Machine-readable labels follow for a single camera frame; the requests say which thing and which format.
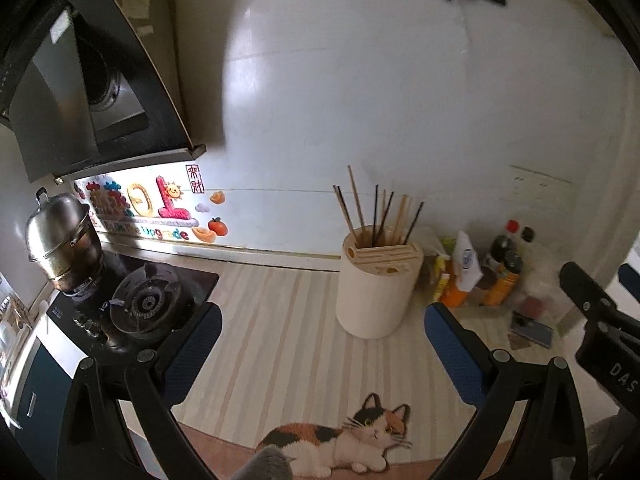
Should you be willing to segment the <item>bamboo chopstick green band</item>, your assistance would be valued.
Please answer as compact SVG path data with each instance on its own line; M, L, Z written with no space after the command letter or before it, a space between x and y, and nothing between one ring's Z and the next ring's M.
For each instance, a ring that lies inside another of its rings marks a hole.
M405 203L405 208L404 208L404 214L402 215L402 219L400 222L400 231L399 231L399 235L398 235L398 242L401 244L402 240L404 239L404 233L405 233L405 229L406 229L406 225L407 225L407 221L408 221L408 217L410 214L410 210L411 210L411 206L412 206L412 202L413 202L413 198L412 197L408 197Z

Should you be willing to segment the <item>dark brown chopstick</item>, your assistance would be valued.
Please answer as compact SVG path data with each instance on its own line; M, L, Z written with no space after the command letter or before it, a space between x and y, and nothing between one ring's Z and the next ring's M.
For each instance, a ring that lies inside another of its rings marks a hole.
M376 227L378 226L378 184L374 187L374 202L373 202L373 218L371 226L371 247L375 247L376 244Z

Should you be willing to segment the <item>light wooden chopstick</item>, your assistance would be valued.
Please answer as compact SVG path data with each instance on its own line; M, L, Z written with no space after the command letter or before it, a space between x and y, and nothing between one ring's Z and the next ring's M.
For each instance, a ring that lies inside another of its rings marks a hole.
M409 199L408 195L404 194L403 196L401 196L401 200L399 203L399 207L398 207L398 211L396 214L396 220L394 223L394 229L393 229L393 233L392 233L392 238L390 239L390 242L392 243L392 245L398 245L398 236L400 233L400 230L402 228L402 224L404 223L404 214L405 214L405 208L406 208L406 203L407 200Z

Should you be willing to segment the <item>orange label sauce bottle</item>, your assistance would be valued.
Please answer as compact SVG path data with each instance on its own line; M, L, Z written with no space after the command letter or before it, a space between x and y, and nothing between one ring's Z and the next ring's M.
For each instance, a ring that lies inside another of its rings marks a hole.
M531 228L528 226L520 227L518 234L516 234L515 248L506 252L503 262L498 265L497 269L494 269L497 281L485 297L483 306L501 306L511 295L525 270L526 254L534 237L535 232Z

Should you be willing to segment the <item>red cap sauce bottle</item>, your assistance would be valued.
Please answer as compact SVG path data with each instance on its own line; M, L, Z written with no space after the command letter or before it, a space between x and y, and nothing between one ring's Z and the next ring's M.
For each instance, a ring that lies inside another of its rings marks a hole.
M515 219L506 222L506 227L491 243L485 257L485 263L491 269L497 269L503 262L503 257L509 250L515 248L516 234L520 230L520 224Z

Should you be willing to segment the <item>brown lid jar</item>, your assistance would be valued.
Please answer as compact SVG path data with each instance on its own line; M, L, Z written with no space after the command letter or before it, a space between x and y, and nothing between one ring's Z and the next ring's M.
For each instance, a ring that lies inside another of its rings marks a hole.
M480 298L478 302L484 304L485 297L496 284L497 274L489 266L481 266L480 270L482 271L482 276L475 286L475 291L477 292L477 297Z

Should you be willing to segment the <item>orange white seasoning box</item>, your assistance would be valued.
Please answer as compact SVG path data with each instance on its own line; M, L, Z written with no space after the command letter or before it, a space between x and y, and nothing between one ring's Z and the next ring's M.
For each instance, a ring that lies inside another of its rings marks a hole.
M451 256L452 275L440 297L447 308L460 307L483 276L477 252L464 231L458 233Z

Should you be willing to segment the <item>black gas stove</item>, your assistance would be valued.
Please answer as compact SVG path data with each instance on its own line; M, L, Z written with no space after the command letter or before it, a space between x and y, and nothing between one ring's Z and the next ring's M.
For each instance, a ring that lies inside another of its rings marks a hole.
M200 313L219 276L104 252L95 282L74 296L59 294L47 316L89 358L124 362L156 350Z

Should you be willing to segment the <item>yellow green seasoning packet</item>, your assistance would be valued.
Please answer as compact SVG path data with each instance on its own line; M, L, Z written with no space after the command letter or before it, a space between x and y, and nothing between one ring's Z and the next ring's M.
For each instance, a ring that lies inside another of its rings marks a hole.
M445 236L440 239L440 242L444 252L436 255L432 266L432 299L434 302L445 302L450 292L454 290L454 279L456 278L452 255L454 254L457 240L452 236Z

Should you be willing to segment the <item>striped cat placemat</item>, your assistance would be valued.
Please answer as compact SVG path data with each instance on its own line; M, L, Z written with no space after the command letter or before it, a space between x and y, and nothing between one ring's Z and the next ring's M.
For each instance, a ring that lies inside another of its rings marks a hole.
M408 448L388 453L387 477L425 479L473 415L427 340L427 306L414 294L390 336L364 340L335 317L333 272L213 261L224 328L175 418L209 468L232 476L273 428L336 427L376 393L408 404Z

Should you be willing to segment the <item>steel steamer pot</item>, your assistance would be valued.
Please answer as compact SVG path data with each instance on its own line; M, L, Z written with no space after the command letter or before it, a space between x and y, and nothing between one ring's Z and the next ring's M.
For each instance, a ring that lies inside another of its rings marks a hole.
M100 274L103 250L90 218L90 208L73 194L36 194L37 209L25 226L29 261L67 296L76 296Z

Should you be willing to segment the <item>cream utensil holder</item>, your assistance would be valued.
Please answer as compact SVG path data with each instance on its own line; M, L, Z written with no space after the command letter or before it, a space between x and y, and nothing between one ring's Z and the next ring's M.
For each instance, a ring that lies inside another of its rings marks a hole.
M345 237L335 304L337 321L352 336L390 336L404 318L424 252L414 243L359 248Z

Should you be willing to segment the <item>black range hood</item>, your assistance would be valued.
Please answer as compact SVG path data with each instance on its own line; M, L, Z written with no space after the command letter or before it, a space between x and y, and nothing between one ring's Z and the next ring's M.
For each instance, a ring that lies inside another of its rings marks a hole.
M1 0L1 121L34 181L198 158L175 0Z

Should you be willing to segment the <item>white wall socket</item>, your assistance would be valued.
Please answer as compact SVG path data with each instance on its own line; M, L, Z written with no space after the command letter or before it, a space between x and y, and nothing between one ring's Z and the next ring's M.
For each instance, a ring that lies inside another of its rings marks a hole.
M523 204L561 209L575 205L576 191L570 181L520 166L510 166L506 182L510 196Z

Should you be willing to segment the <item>colourful wall stickers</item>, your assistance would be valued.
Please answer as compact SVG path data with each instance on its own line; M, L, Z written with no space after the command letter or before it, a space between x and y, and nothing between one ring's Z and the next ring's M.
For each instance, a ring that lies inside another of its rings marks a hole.
M73 190L101 233L201 245L229 235L226 194L205 184L195 162L98 174L75 180Z

